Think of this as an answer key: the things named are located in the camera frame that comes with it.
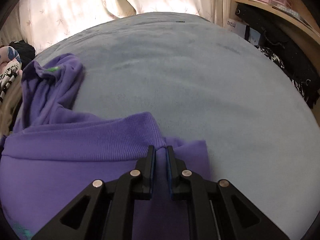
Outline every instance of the black gripper frame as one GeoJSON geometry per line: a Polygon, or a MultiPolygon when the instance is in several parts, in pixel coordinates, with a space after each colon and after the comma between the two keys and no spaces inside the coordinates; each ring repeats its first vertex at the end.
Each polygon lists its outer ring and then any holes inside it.
{"type": "Polygon", "coordinates": [[[171,146],[166,159],[171,199],[188,204],[190,240],[289,240],[229,181],[208,181],[187,170],[171,146]]]}
{"type": "Polygon", "coordinates": [[[95,180],[50,220],[32,240],[130,240],[135,200],[150,200],[156,151],[119,179],[95,180]]]}

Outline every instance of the black and white fabric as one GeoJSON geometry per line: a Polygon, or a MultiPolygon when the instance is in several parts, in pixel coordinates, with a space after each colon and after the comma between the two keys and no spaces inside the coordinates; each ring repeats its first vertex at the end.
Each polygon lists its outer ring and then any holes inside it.
{"type": "Polygon", "coordinates": [[[6,65],[5,71],[0,75],[0,105],[2,104],[8,88],[17,77],[20,69],[21,63],[17,60],[12,60],[6,65]]]}
{"type": "Polygon", "coordinates": [[[319,98],[319,93],[317,91],[310,91],[308,89],[308,80],[302,81],[301,79],[290,74],[286,70],[283,61],[271,49],[263,46],[259,46],[259,45],[255,45],[255,47],[258,50],[260,50],[266,57],[268,57],[272,62],[276,63],[276,65],[278,65],[279,68],[282,69],[282,71],[289,77],[292,84],[295,86],[295,88],[298,90],[300,95],[303,97],[307,105],[310,108],[313,108],[313,106],[316,104],[316,101],[319,98]]]}

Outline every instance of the patterned cloth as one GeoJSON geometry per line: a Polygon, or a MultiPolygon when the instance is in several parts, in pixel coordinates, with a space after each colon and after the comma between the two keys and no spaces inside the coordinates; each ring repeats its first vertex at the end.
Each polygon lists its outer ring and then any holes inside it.
{"type": "Polygon", "coordinates": [[[18,52],[10,46],[0,48],[0,105],[19,70],[21,59],[18,52]]]}
{"type": "Polygon", "coordinates": [[[266,47],[262,47],[259,45],[255,45],[255,47],[260,50],[266,57],[268,57],[272,62],[276,63],[279,68],[288,76],[291,80],[292,84],[298,90],[300,95],[303,97],[304,101],[308,104],[308,106],[312,109],[313,105],[316,104],[316,101],[319,98],[319,94],[317,91],[309,91],[308,90],[308,83],[310,80],[306,80],[303,82],[302,80],[296,78],[295,76],[291,75],[285,68],[283,61],[276,55],[274,52],[266,47]]]}

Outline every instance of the white curtain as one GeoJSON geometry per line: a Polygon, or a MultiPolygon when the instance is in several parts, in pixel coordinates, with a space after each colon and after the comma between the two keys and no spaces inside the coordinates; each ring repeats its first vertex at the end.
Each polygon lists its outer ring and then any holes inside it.
{"type": "Polygon", "coordinates": [[[92,26],[145,12],[195,14],[224,26],[230,3],[231,0],[20,0],[19,32],[39,53],[92,26]]]}
{"type": "Polygon", "coordinates": [[[11,41],[22,39],[19,4],[17,4],[0,30],[0,45],[8,46],[11,41]]]}

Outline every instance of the clothing pile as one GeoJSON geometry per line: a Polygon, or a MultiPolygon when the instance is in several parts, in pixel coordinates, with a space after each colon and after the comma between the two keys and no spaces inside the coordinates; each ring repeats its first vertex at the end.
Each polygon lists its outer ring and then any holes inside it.
{"type": "Polygon", "coordinates": [[[295,86],[295,88],[298,90],[300,95],[303,97],[307,105],[312,109],[313,106],[316,104],[320,95],[317,91],[313,91],[309,89],[308,83],[310,82],[310,80],[307,79],[305,82],[303,82],[301,79],[289,73],[283,61],[271,49],[260,46],[260,45],[255,45],[255,47],[259,51],[261,51],[267,58],[269,58],[272,62],[274,62],[279,68],[281,68],[281,70],[288,76],[292,84],[295,86]]]}
{"type": "Polygon", "coordinates": [[[0,48],[0,136],[9,135],[13,114],[22,97],[21,59],[10,47],[0,48]]]}
{"type": "Polygon", "coordinates": [[[36,57],[36,50],[24,40],[12,41],[9,46],[13,47],[20,55],[21,69],[23,70],[36,57]]]}
{"type": "Polygon", "coordinates": [[[132,239],[188,239],[187,204],[171,201],[167,190],[166,146],[210,179],[205,141],[163,137],[147,112],[115,120],[73,112],[83,77],[83,65],[73,54],[44,67],[32,61],[23,70],[21,116],[13,133],[0,141],[0,199],[11,228],[30,240],[89,183],[118,179],[154,145],[153,198],[135,202],[132,239]]]}

